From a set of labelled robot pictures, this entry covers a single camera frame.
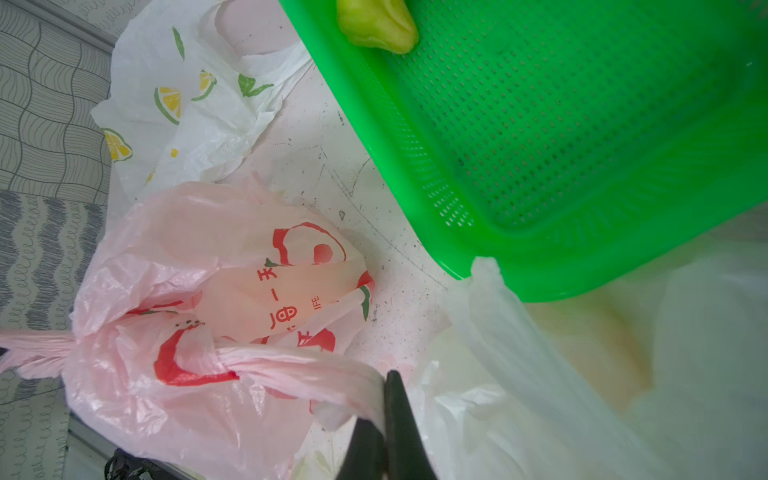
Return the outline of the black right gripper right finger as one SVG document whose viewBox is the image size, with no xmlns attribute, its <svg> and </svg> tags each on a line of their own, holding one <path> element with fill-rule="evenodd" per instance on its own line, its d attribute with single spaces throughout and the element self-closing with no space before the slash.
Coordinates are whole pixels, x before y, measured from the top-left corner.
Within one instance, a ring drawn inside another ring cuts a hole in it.
<svg viewBox="0 0 768 480">
<path fill-rule="evenodd" d="M 384 385 L 387 477 L 392 480 L 437 480 L 412 413 L 400 373 L 387 373 Z"/>
</svg>

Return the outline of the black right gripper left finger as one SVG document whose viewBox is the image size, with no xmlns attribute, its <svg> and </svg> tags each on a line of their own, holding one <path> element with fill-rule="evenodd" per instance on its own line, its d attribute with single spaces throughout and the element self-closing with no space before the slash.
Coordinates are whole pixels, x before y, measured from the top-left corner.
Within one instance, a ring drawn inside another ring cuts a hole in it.
<svg viewBox="0 0 768 480">
<path fill-rule="evenodd" d="M 382 480 L 386 463 L 384 436 L 371 421 L 358 418 L 336 480 Z"/>
</svg>

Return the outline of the pink patterned plastic bag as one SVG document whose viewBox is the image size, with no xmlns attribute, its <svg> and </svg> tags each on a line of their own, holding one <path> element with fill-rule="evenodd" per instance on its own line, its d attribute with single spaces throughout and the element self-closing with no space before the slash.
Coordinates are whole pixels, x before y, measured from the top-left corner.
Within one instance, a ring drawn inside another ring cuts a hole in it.
<svg viewBox="0 0 768 480">
<path fill-rule="evenodd" d="M 133 455 L 280 478 L 314 422 L 384 424 L 382 376 L 344 355 L 374 289 L 325 218 L 257 181 L 184 183 L 107 232 L 70 330 L 2 332 L 1 367 L 61 378 L 75 414 Z"/>
</svg>

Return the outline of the white lemon print bag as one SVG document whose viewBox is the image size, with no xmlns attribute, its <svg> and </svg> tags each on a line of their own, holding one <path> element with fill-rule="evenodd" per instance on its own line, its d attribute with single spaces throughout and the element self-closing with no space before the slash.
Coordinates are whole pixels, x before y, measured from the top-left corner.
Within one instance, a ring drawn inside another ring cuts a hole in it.
<svg viewBox="0 0 768 480">
<path fill-rule="evenodd" d="M 524 304 L 479 258 L 408 389 L 443 479 L 763 479 L 767 248 L 708 242 Z"/>
</svg>

